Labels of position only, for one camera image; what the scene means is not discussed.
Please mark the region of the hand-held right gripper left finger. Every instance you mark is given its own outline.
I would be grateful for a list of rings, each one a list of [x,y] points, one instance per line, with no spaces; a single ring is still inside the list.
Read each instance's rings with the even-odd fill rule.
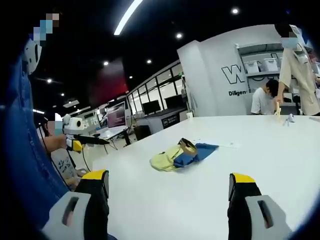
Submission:
[[[85,174],[49,211],[41,230],[48,240],[108,240],[109,171]]]

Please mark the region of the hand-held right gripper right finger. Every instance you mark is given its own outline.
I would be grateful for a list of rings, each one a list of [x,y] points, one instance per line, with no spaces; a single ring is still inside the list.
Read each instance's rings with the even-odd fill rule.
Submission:
[[[283,209],[261,193],[252,177],[229,175],[228,202],[229,240],[287,240],[292,235]]]

